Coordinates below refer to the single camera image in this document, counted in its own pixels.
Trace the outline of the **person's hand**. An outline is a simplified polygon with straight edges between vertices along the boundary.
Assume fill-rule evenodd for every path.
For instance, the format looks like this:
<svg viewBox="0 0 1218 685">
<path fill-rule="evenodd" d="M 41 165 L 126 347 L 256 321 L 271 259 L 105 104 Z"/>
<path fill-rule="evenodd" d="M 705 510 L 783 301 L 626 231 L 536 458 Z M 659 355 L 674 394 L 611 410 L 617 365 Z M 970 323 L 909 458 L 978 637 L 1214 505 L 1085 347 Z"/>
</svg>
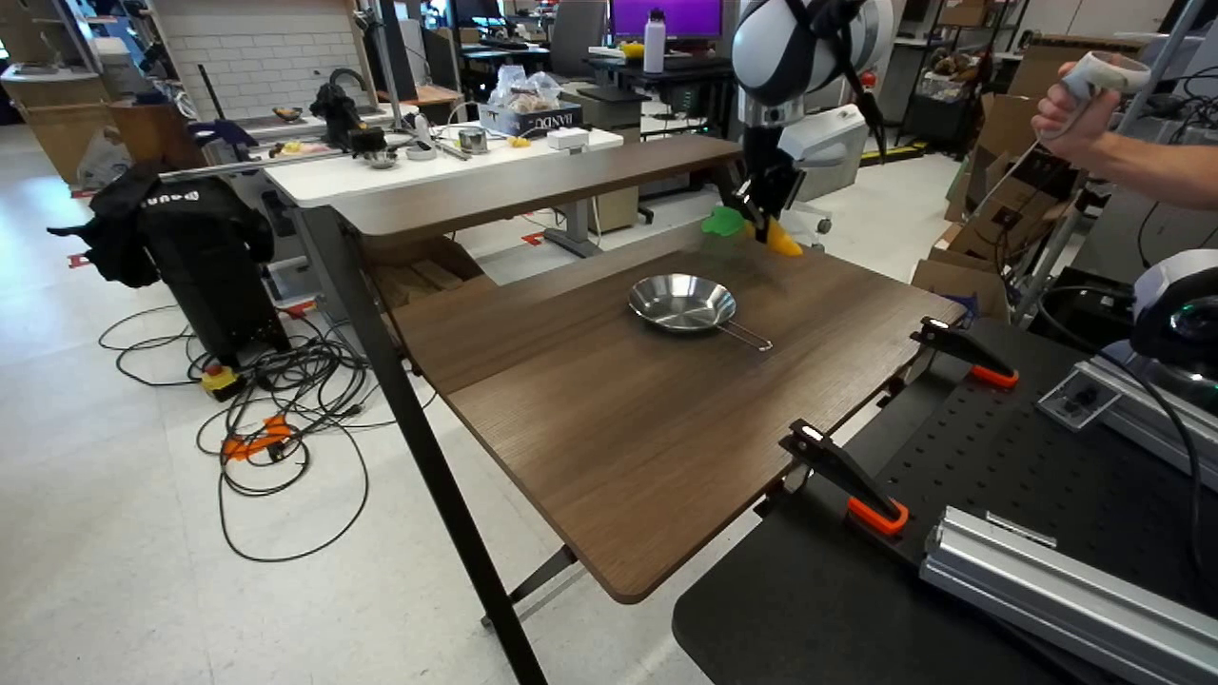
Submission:
<svg viewBox="0 0 1218 685">
<path fill-rule="evenodd" d="M 1108 141 L 1108 125 L 1117 109 L 1117 91 L 1073 100 L 1065 82 L 1051 82 L 1033 104 L 1031 131 L 1040 144 L 1078 169 L 1089 169 Z"/>
</svg>

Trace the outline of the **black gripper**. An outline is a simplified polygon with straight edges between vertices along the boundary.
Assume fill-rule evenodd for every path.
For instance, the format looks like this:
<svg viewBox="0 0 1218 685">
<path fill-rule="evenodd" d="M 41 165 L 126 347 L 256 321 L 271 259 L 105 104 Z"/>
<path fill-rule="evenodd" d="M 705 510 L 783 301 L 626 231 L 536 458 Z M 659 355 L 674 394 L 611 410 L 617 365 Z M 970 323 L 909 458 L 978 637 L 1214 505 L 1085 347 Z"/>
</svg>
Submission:
<svg viewBox="0 0 1218 685">
<path fill-rule="evenodd" d="M 775 131 L 747 125 L 740 131 L 740 179 L 731 189 L 731 207 L 754 223 L 754 238 L 772 237 L 772 219 L 795 199 L 803 170 L 781 147 Z"/>
</svg>

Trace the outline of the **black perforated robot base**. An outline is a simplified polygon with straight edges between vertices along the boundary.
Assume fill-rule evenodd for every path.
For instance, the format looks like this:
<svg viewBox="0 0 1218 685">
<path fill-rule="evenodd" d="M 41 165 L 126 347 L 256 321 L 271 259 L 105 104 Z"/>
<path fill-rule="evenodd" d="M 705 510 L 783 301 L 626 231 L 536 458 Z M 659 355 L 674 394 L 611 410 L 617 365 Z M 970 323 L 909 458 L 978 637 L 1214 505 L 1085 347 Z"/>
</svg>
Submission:
<svg viewBox="0 0 1218 685">
<path fill-rule="evenodd" d="M 1101 425 L 1073 432 L 1040 410 L 1078 363 L 1070 347 L 1000 323 L 973 337 L 1018 369 L 1011 393 L 943 363 L 847 441 L 913 510 L 898 540 L 789 498 L 676 597 L 676 648 L 716 685 L 1115 685 L 917 577 L 948 510 L 1041 534 L 1186 608 L 1214 606 L 1214 576 L 1192 564 L 1214 534 L 1186 521 L 1202 505 L 1186 477 Z"/>
</svg>

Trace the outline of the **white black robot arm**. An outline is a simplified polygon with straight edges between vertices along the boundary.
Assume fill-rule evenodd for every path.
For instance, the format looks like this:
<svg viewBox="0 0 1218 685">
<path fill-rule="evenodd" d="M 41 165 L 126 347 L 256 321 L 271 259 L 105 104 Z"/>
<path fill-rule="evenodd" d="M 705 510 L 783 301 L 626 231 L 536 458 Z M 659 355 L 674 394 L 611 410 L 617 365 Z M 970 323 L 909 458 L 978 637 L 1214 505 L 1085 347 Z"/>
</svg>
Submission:
<svg viewBox="0 0 1218 685">
<path fill-rule="evenodd" d="M 740 188 L 735 208 L 775 255 L 803 255 L 781 208 L 803 188 L 828 117 L 847 115 L 881 144 L 881 109 L 865 75 L 890 54 L 890 0 L 747 0 L 731 37 Z"/>
</svg>

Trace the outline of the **person's forearm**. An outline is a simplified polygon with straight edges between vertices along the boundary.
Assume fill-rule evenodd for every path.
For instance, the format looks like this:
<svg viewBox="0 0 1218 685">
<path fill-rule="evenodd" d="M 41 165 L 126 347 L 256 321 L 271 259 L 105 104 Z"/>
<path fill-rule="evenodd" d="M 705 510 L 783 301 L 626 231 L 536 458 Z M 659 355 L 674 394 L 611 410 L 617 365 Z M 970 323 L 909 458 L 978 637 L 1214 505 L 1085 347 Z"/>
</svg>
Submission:
<svg viewBox="0 0 1218 685">
<path fill-rule="evenodd" d="M 1101 141 L 1108 179 L 1172 207 L 1218 208 L 1218 144 L 1153 144 L 1108 133 Z"/>
</svg>

